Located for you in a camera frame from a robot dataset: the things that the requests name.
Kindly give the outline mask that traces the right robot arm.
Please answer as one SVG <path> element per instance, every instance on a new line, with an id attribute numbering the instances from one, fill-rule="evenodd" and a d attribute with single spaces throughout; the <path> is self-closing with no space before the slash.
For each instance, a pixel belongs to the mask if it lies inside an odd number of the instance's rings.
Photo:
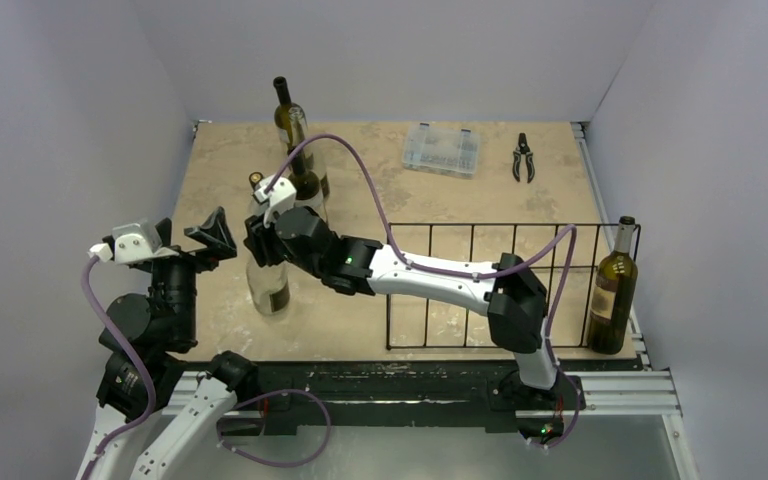
<path id="1" fill-rule="evenodd" d="M 524 399 L 544 407 L 561 391 L 551 350 L 548 292 L 525 261 L 458 263 L 400 253 L 392 244 L 340 236 L 309 207 L 246 219 L 244 244 L 261 267 L 289 263 L 343 294 L 405 295 L 464 308 L 488 321 L 492 342 L 513 354 Z"/>

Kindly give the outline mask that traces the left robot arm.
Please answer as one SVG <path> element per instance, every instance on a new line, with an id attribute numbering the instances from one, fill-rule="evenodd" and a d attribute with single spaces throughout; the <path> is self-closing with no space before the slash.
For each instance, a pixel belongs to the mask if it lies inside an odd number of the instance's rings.
<path id="1" fill-rule="evenodd" d="M 104 325 L 99 342 L 111 355 L 97 390 L 80 479 L 162 479 L 224 413 L 249 407 L 262 392 L 257 365 L 222 352 L 208 364 L 188 404 L 150 439 L 189 366 L 180 356 L 197 344 L 197 276 L 237 255 L 222 207 L 204 223 L 185 229 L 200 248 L 183 250 L 172 244 L 171 233 L 168 218 L 130 223 L 113 228 L 88 251 L 81 288 Z M 102 262 L 150 274 L 147 292 L 124 294 L 102 307 L 90 285 L 94 266 Z"/>

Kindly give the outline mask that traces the green wine bottle front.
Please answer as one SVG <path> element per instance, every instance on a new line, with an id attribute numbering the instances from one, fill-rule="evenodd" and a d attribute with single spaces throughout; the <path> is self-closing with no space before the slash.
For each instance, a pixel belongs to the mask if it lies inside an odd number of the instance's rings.
<path id="1" fill-rule="evenodd" d="M 288 179 L 296 189 L 295 205 L 312 208 L 320 218 L 328 222 L 321 181 L 312 169 L 312 161 L 304 153 L 299 153 L 291 161 Z"/>

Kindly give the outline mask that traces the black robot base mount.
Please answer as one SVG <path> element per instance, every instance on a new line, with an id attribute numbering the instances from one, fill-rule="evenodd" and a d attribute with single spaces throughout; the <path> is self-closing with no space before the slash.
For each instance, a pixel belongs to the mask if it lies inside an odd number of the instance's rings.
<path id="1" fill-rule="evenodd" d="M 512 360 L 264 361 L 255 391 L 272 398 L 224 415 L 227 436 L 294 435 L 301 427 L 479 428 L 562 436 L 586 402 L 578 377 L 525 386 Z"/>

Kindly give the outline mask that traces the clear wine bottle dark label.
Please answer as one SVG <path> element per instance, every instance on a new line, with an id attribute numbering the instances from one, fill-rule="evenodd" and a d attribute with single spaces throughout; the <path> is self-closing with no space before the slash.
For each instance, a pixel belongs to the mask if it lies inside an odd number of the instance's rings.
<path id="1" fill-rule="evenodd" d="M 262 315 L 284 311 L 291 299 L 288 266 L 285 263 L 261 267 L 253 256 L 246 259 L 246 276 L 252 303 Z"/>

